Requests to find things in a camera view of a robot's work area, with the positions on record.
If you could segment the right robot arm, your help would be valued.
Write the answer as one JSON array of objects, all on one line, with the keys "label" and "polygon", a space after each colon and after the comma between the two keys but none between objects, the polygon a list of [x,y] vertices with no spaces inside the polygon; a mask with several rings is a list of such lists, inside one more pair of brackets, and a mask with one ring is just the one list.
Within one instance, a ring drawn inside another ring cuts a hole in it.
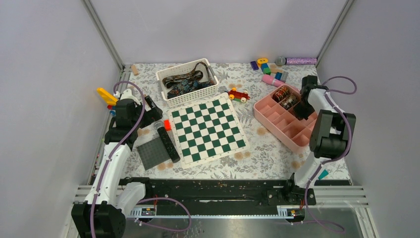
[{"label": "right robot arm", "polygon": [[325,84],[318,84],[316,76],[302,79],[301,99],[294,114],[302,120],[316,113],[317,119],[304,165],[291,175],[281,190],[283,199],[289,204],[308,205],[311,185],[323,166],[341,160],[351,148],[356,116],[344,112],[332,99],[332,92]]}]

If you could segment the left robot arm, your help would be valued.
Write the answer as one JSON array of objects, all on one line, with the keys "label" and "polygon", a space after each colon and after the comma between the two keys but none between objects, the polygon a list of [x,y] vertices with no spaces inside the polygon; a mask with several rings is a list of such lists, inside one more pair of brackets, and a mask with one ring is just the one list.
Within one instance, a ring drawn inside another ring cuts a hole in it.
[{"label": "left robot arm", "polygon": [[160,120],[162,110],[150,96],[138,100],[129,89],[118,96],[95,181],[85,199],[71,210],[72,220],[82,238],[122,237],[126,220],[137,202],[147,204],[154,196],[153,189],[141,182],[128,183],[121,194],[117,190],[138,129]]}]

